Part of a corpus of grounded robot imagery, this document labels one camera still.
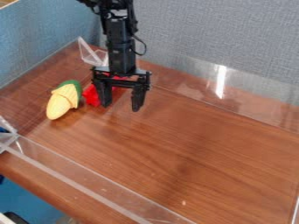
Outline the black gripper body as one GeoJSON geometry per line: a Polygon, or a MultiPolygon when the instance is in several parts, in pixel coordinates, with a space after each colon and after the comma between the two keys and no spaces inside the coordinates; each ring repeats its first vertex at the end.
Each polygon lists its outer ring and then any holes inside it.
{"type": "Polygon", "coordinates": [[[146,91],[150,88],[152,73],[140,68],[134,68],[128,73],[112,73],[106,66],[93,66],[90,71],[96,90],[136,88],[146,91]]]}

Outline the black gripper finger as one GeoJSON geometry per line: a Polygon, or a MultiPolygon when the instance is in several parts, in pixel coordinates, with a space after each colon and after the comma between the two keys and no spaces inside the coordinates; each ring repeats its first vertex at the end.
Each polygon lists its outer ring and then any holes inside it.
{"type": "Polygon", "coordinates": [[[132,111],[137,112],[138,109],[144,106],[145,101],[145,88],[137,86],[133,88],[130,102],[132,102],[132,111]]]}
{"type": "Polygon", "coordinates": [[[106,108],[112,103],[112,86],[102,80],[94,81],[100,105],[106,108]]]}

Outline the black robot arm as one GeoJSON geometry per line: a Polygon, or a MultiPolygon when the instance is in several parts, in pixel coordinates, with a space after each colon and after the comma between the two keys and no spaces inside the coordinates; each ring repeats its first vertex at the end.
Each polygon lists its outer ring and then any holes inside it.
{"type": "Polygon", "coordinates": [[[93,66],[92,84],[97,91],[100,105],[112,103],[112,88],[130,88],[132,111],[144,106],[145,93],[150,88],[149,71],[136,67],[137,20],[133,0],[77,0],[100,16],[102,34],[106,36],[108,66],[93,66]]]}

